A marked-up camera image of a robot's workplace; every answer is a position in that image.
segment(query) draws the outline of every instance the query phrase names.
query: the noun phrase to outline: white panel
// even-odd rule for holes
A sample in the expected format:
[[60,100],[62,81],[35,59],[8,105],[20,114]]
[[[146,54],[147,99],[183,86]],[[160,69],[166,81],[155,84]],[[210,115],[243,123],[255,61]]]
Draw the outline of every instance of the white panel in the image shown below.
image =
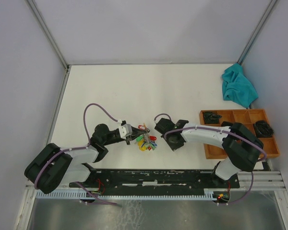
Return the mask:
[[244,63],[245,74],[275,130],[281,155],[273,165],[281,170],[288,190],[288,0],[279,1]]
[[235,62],[269,0],[36,0],[69,64]]
[[0,0],[0,230],[21,203],[24,170],[45,144],[64,70],[24,0]]
[[[108,145],[109,153],[93,164],[95,168],[118,169],[213,169],[219,160],[207,160],[204,144],[185,143],[173,152],[154,130],[154,117],[168,113],[179,119],[200,123],[199,113],[208,109],[243,109],[222,98],[221,74],[230,64],[214,65],[93,65],[72,66],[60,107],[52,142],[58,146],[87,143],[83,111],[89,103],[99,103],[114,118],[134,127],[145,122],[157,137],[155,151],[139,150],[132,142]],[[96,125],[110,130],[118,124],[96,106],[87,111],[87,127],[92,135]],[[256,169],[262,169],[262,163]]]

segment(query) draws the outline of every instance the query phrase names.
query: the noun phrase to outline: white table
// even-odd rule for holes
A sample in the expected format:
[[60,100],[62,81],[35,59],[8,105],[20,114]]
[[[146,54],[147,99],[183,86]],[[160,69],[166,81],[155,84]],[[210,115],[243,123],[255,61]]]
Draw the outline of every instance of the white table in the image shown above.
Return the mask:
[[[157,136],[155,151],[140,151],[125,142],[107,146],[109,153],[95,168],[117,169],[212,169],[219,160],[205,158],[203,143],[185,143],[173,152],[154,130],[154,117],[168,113],[200,123],[201,110],[243,109],[222,98],[221,75],[230,64],[186,65],[90,65],[72,66],[51,142],[61,147],[87,143],[83,111],[89,103],[102,105],[114,118],[134,127],[145,124]],[[87,126],[92,135],[96,125],[110,130],[118,124],[98,107],[89,108]],[[262,169],[262,163],[256,169]]]

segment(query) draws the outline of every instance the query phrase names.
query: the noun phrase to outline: towel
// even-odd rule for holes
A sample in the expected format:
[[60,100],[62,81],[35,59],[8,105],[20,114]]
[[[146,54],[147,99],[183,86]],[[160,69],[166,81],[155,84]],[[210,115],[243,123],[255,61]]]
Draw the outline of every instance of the towel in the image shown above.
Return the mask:
[[242,66],[238,63],[226,69],[222,75],[222,79],[224,101],[233,101],[248,108],[258,98],[255,88],[243,75]]

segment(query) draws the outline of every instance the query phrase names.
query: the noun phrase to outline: gray wall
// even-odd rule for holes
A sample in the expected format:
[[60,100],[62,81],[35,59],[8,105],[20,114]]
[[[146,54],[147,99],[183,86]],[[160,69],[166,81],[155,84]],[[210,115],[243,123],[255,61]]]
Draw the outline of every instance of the gray wall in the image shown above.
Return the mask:
[[0,0],[0,230],[12,229],[24,170],[43,148],[64,70],[24,0]]
[[245,63],[246,77],[254,84],[259,99],[275,129],[281,156],[273,160],[288,190],[288,0],[280,0],[259,35]]
[[235,62],[270,0],[36,0],[69,64]]

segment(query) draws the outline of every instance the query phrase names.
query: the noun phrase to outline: wooden box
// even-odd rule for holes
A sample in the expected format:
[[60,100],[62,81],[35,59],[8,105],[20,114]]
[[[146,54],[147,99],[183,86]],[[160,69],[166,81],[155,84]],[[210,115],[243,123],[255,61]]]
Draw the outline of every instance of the wooden box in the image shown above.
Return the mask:
[[[213,112],[221,115],[219,124],[206,124],[204,122],[204,112]],[[253,124],[256,121],[265,120],[269,123],[268,118],[263,109],[237,109],[237,110],[202,110],[200,112],[201,125],[220,127],[223,121],[232,123],[239,122],[244,124],[253,134],[255,134]],[[271,138],[259,138],[264,144],[264,150],[268,158],[279,156],[279,150],[275,142],[274,136]],[[227,157],[225,151],[219,147],[204,144],[205,154],[207,159],[224,159]]]

